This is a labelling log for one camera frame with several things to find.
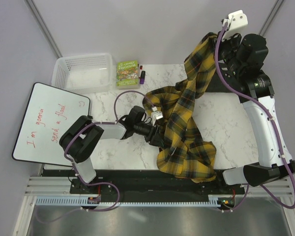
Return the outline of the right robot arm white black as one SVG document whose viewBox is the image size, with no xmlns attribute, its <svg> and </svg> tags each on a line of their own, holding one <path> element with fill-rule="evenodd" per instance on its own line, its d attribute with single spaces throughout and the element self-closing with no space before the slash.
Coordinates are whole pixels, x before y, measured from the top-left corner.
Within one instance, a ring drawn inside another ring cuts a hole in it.
<svg viewBox="0 0 295 236">
<path fill-rule="evenodd" d="M 288 151 L 278 124 L 274 89 L 262 71 L 268 54 L 266 39 L 239 33 L 222 39 L 218 46 L 218 71 L 222 83 L 231 87 L 251 122 L 258 148 L 258 161 L 228 169 L 215 181 L 216 190 L 228 193 L 234 184 L 253 187 L 295 174 L 295 160 Z"/>
</svg>

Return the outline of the yellow plaid long sleeve shirt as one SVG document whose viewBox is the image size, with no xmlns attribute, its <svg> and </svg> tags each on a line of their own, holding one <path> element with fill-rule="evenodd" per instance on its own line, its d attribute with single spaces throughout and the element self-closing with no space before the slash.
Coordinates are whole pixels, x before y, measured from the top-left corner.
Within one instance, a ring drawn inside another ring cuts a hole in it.
<svg viewBox="0 0 295 236">
<path fill-rule="evenodd" d="M 185 59 L 185 80 L 152 90 L 143 99 L 143 107 L 149 115 L 152 106 L 163 114 L 160 134 L 165 146 L 159 149 L 156 159 L 159 171 L 195 183 L 216 179 L 216 147 L 203 140 L 193 119 L 196 99 L 204 95 L 216 71 L 216 39 L 217 34 L 209 32 Z"/>
</svg>

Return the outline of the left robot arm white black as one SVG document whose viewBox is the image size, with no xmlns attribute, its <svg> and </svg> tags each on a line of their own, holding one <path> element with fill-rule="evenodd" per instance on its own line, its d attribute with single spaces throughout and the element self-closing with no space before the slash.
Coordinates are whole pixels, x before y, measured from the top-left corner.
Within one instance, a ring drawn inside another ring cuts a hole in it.
<svg viewBox="0 0 295 236">
<path fill-rule="evenodd" d="M 143 120 L 146 115 L 142 107 L 134 106 L 129 114 L 116 122 L 95 122 L 91 117 L 80 116 L 62 135 L 59 145 L 64 151 L 64 157 L 71 162 L 76 176 L 81 180 L 83 190 L 94 193 L 98 188 L 90 155 L 100 140 L 124 140 L 136 133 L 143 136 L 151 146 L 165 147 L 160 126 L 157 124 L 164 117 L 162 112 L 153 107 L 149 123 Z"/>
</svg>

